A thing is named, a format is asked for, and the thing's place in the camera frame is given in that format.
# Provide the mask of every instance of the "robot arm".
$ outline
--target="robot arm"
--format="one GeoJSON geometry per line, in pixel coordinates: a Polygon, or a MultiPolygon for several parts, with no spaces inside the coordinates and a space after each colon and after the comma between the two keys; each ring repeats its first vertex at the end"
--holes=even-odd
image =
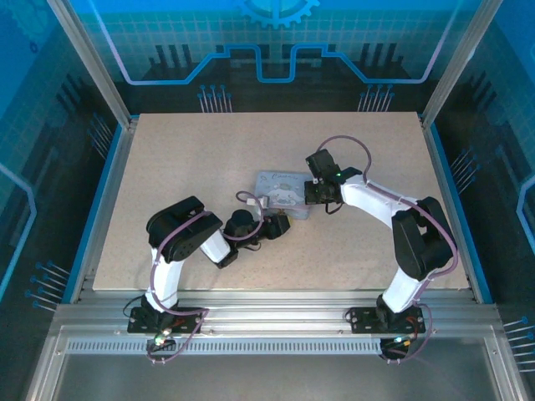
{"type": "Polygon", "coordinates": [[[152,287],[149,287],[145,299],[154,312],[164,312],[161,305],[168,309],[176,307],[178,303],[176,291],[182,266],[186,258],[196,249],[201,248],[201,251],[221,269],[237,259],[240,248],[258,245],[263,239],[278,238],[290,227],[289,219],[285,215],[264,216],[262,226],[253,235],[260,221],[253,220],[249,211],[241,209],[232,213],[232,217],[221,232],[222,221],[213,213],[205,212],[204,216],[199,216],[202,212],[204,205],[195,196],[191,196],[156,213],[147,223],[146,230],[149,233],[154,264],[157,249],[163,241],[177,227],[191,221],[187,228],[178,232],[166,243],[157,263],[158,268],[153,269],[154,292],[152,287]]]}
{"type": "Polygon", "coordinates": [[[309,156],[307,164],[314,177],[313,181],[305,183],[307,204],[345,203],[369,213],[392,229],[399,267],[377,302],[378,314],[388,325],[395,320],[395,315],[412,306],[425,287],[427,277],[452,257],[451,248],[429,221],[410,206],[392,198],[403,198],[423,208],[451,236],[439,202],[430,197],[417,200],[398,195],[371,181],[366,183],[362,173],[355,168],[340,170],[327,150],[309,156]],[[374,188],[394,196],[388,197],[374,188]]]}

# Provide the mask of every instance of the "transparent panel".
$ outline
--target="transparent panel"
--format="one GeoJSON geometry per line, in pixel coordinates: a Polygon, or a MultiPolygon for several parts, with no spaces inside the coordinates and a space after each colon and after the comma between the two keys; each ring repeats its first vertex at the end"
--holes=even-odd
{"type": "Polygon", "coordinates": [[[402,368],[378,356],[183,356],[165,367],[172,380],[141,356],[69,355],[53,399],[501,399],[481,343],[435,340],[421,355],[402,368]]]}
{"type": "MultiPolygon", "coordinates": [[[[535,319],[533,21],[532,2],[503,2],[436,120],[456,192],[505,322],[535,319]]],[[[526,377],[533,381],[533,375],[526,377]]]]}
{"type": "Polygon", "coordinates": [[[0,399],[20,399],[116,122],[45,1],[0,11],[0,399]]]}
{"type": "Polygon", "coordinates": [[[479,2],[72,3],[137,114],[422,111],[479,2]]]}

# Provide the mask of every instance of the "beige work surface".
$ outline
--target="beige work surface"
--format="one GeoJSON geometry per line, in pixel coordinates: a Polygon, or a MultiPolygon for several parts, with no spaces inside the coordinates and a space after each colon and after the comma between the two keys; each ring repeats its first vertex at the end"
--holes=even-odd
{"type": "MultiPolygon", "coordinates": [[[[195,195],[223,222],[242,207],[234,194],[253,192],[260,170],[308,172],[305,158],[331,135],[354,135],[373,155],[369,178],[415,198],[442,202],[416,113],[143,114],[94,280],[94,289],[149,286],[145,224],[157,211],[195,195]]],[[[343,169],[363,169],[365,153],[348,140],[328,146],[343,169]]],[[[262,250],[240,251],[217,269],[200,250],[190,256],[180,288],[386,288],[396,263],[391,230],[353,207],[328,216],[313,206],[306,221],[262,250]]],[[[462,266],[431,284],[465,288],[462,266]]]]}

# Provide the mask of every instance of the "metal bracket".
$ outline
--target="metal bracket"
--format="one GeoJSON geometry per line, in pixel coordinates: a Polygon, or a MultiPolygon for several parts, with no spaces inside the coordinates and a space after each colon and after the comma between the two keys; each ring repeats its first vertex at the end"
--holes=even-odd
{"type": "MultiPolygon", "coordinates": [[[[180,307],[177,312],[190,312],[198,307],[180,307]]],[[[131,334],[157,334],[162,328],[171,328],[173,334],[191,334],[201,319],[201,314],[191,316],[174,316],[162,313],[158,316],[144,307],[133,307],[126,331],[131,334]]]]}
{"type": "Polygon", "coordinates": [[[410,307],[401,314],[399,324],[389,325],[381,322],[374,307],[352,307],[345,313],[345,321],[351,325],[353,334],[412,334],[425,332],[424,317],[421,309],[410,307]]]}

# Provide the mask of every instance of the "metal vent grill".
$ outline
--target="metal vent grill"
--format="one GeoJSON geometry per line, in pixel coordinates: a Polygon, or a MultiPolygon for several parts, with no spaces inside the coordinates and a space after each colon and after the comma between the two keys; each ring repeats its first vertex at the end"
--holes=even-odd
{"type": "MultiPolygon", "coordinates": [[[[173,353],[178,344],[160,352],[173,353]]],[[[139,355],[145,353],[146,338],[110,338],[69,340],[70,354],[139,355]]],[[[376,355],[380,354],[380,340],[376,338],[312,339],[312,338],[196,338],[184,351],[187,355],[376,355]]]]}

